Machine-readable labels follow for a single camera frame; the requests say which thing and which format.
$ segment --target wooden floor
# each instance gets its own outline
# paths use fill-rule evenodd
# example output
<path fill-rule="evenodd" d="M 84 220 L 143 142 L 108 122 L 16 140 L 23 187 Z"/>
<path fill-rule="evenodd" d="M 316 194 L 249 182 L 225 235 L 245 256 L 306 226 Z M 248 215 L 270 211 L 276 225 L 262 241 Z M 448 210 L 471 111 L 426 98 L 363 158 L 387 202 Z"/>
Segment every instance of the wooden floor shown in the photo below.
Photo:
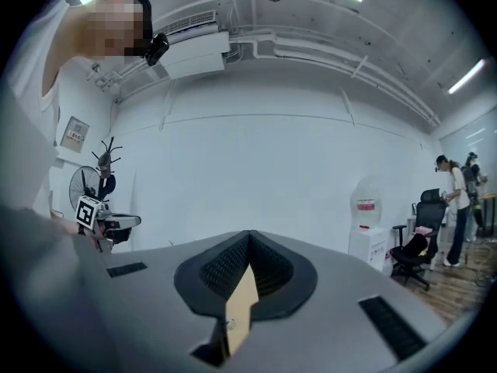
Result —
<path fill-rule="evenodd" d="M 447 238 L 442 234 L 436 265 L 433 271 L 426 267 L 424 278 L 430 282 L 429 291 L 423 284 L 409 279 L 406 287 L 420 297 L 447 322 L 452 323 L 463 312 L 478 310 L 490 287 L 489 277 L 497 271 L 497 236 L 464 242 L 461 266 L 445 267 L 443 258 L 448 254 L 453 233 L 448 229 Z M 403 284 L 402 277 L 394 277 Z"/>

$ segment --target woman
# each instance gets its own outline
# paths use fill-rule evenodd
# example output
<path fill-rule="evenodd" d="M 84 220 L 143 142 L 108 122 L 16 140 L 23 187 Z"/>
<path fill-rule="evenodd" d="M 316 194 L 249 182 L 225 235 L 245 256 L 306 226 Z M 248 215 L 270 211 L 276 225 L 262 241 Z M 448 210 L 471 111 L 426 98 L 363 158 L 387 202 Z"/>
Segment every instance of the woman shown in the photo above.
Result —
<path fill-rule="evenodd" d="M 481 191 L 482 184 L 487 182 L 487 179 L 481 174 L 480 166 L 476 163 L 478 156 L 469 152 L 466 159 L 466 166 L 471 170 L 473 178 L 477 187 L 478 198 L 483 196 Z M 483 226 L 483 217 L 481 216 L 481 206 L 478 199 L 471 202 L 469 215 L 467 217 L 466 232 L 464 237 L 467 242 L 473 242 L 476 240 L 476 231 L 479 227 Z"/>
<path fill-rule="evenodd" d="M 447 160 L 444 155 L 436 158 L 436 166 L 439 171 L 450 172 L 453 192 L 445 195 L 445 200 L 450 203 L 455 201 L 457 206 L 456 228 L 454 229 L 454 240 L 450 247 L 449 254 L 443 260 L 446 267 L 459 267 L 459 257 L 464 242 L 464 230 L 466 229 L 467 211 L 469 210 L 469 197 L 466 192 L 466 183 L 459 165 L 452 160 Z"/>

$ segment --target white cabinet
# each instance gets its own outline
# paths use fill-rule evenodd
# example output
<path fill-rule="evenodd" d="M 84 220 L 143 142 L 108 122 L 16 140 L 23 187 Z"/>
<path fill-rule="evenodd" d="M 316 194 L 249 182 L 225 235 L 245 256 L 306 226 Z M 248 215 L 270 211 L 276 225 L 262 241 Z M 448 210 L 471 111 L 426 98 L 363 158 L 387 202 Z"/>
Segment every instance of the white cabinet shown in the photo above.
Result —
<path fill-rule="evenodd" d="M 382 271 L 390 230 L 386 228 L 353 229 L 350 231 L 349 255 Z"/>

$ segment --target white ceiling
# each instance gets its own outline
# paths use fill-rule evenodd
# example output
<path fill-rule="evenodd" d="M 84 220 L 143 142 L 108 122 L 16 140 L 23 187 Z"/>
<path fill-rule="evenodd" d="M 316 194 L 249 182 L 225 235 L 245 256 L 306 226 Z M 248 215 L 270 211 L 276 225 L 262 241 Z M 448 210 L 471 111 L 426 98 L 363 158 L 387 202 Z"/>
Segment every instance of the white ceiling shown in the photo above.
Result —
<path fill-rule="evenodd" d="M 216 9 L 230 33 L 272 27 L 285 36 L 293 33 L 368 55 L 370 62 L 406 84 L 442 120 L 495 83 L 491 59 L 470 83 L 453 95 L 447 93 L 479 59 L 489 58 L 478 32 L 454 0 L 320 0 L 355 10 L 359 16 L 308 0 L 215 0 L 168 15 L 198 1 L 151 0 L 154 28 Z"/>

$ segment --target office chair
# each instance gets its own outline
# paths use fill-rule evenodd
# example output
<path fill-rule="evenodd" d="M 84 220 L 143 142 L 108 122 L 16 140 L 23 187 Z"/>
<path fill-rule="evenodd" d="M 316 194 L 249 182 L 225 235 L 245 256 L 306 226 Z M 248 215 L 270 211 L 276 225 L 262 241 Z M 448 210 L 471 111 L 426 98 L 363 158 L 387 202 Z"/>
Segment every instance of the office chair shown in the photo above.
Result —
<path fill-rule="evenodd" d="M 426 286 L 426 291 L 429 290 L 429 282 L 425 281 L 420 276 L 420 274 L 424 274 L 425 271 L 421 268 L 421 265 L 429 264 L 438 252 L 436 238 L 440 226 L 442 225 L 446 208 L 447 203 L 440 198 L 439 189 L 425 190 L 421 194 L 421 201 L 417 205 L 415 228 L 423 226 L 432 229 L 430 233 L 425 234 L 426 238 L 430 238 L 430 242 L 424 256 L 413 257 L 405 253 L 404 246 L 402 245 L 402 229 L 406 228 L 407 225 L 396 225 L 392 228 L 398 230 L 398 239 L 400 243 L 400 246 L 390 250 L 390 254 L 397 260 L 397 263 L 394 265 L 392 276 L 405 277 L 404 285 L 407 284 L 409 278 L 412 277 L 423 283 Z"/>

